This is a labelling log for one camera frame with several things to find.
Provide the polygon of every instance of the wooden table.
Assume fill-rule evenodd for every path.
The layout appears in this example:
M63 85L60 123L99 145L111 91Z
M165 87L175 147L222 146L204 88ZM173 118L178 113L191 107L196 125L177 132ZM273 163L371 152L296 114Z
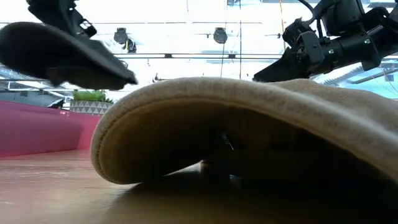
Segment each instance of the wooden table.
M203 164L158 182L114 185L93 170L88 151L0 160L2 224L367 223L385 212L364 206L366 195L329 195L325 188L244 182Z

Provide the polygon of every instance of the green plant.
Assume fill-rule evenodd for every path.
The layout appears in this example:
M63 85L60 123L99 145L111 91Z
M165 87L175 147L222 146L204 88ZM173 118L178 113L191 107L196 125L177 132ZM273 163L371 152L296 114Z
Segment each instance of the green plant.
M113 103L113 100L106 97L104 90L74 91L73 99L75 101L85 100L85 101L100 101L100 102Z

